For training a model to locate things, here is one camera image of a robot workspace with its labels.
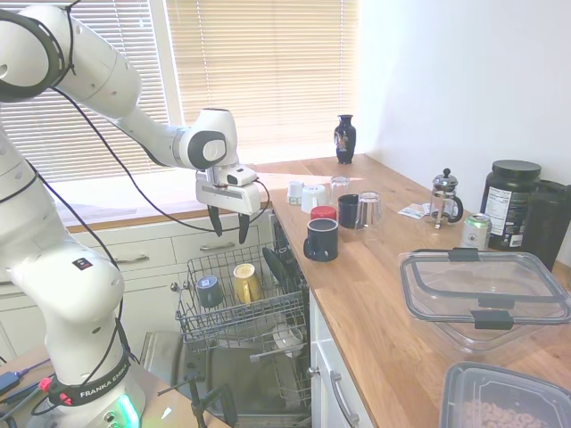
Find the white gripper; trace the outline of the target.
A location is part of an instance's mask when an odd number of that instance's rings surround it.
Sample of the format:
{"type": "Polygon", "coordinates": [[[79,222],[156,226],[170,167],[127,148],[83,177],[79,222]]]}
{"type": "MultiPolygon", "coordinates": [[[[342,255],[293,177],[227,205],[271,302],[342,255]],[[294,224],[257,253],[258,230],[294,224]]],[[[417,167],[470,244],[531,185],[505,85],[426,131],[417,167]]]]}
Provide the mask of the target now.
{"type": "Polygon", "coordinates": [[[261,197],[255,181],[257,173],[248,167],[212,167],[195,174],[197,200],[207,205],[213,232],[222,236],[219,208],[238,214],[238,241],[247,238],[250,216],[261,207],[261,197]]]}

